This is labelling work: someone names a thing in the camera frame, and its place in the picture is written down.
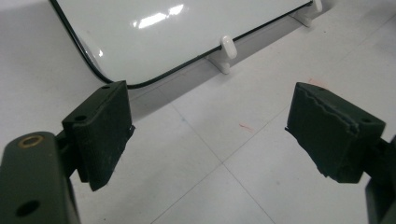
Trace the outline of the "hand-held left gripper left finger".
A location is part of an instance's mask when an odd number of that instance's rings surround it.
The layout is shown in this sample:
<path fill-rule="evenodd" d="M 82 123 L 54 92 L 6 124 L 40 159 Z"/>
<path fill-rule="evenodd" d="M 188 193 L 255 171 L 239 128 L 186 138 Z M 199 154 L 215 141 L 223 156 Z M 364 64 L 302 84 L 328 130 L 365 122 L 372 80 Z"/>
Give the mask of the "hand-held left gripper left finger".
<path fill-rule="evenodd" d="M 107 84 L 72 111 L 56 136 L 64 171 L 97 191 L 111 178 L 134 133 L 127 84 Z"/>

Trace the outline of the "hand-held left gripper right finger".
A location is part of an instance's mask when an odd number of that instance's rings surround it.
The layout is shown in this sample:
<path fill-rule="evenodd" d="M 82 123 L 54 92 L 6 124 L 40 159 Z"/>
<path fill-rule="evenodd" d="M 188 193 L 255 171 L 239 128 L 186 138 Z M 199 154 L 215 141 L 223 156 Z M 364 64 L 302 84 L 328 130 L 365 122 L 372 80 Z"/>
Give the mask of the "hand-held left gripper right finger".
<path fill-rule="evenodd" d="M 286 130 L 318 170 L 339 183 L 367 173 L 379 184 L 396 182 L 396 154 L 381 136 L 386 123 L 319 86 L 295 85 Z"/>

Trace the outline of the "white board with black edge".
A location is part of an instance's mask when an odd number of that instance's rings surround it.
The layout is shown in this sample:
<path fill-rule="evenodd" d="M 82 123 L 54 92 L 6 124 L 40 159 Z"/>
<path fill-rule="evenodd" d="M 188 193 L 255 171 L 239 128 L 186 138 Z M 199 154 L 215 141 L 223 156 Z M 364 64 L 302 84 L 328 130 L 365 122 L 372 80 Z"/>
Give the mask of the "white board with black edge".
<path fill-rule="evenodd" d="M 93 73 L 137 89 L 314 0 L 49 0 Z"/>

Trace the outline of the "white plastic board stand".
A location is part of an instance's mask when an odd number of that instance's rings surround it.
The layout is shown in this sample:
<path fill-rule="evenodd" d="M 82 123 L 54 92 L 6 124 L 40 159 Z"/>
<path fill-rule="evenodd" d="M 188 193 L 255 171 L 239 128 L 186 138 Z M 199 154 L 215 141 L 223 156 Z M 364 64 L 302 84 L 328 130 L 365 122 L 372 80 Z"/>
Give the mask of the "white plastic board stand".
<path fill-rule="evenodd" d="M 231 67 L 230 61 L 236 58 L 237 49 L 233 39 L 228 35 L 225 35 L 220 39 L 220 46 L 220 50 L 216 50 L 206 58 L 216 66 L 222 74 L 228 75 Z"/>
<path fill-rule="evenodd" d="M 318 15 L 323 9 L 321 0 L 312 0 L 312 3 L 290 14 L 292 18 L 297 20 L 305 27 L 312 25 L 312 20 L 315 15 Z"/>

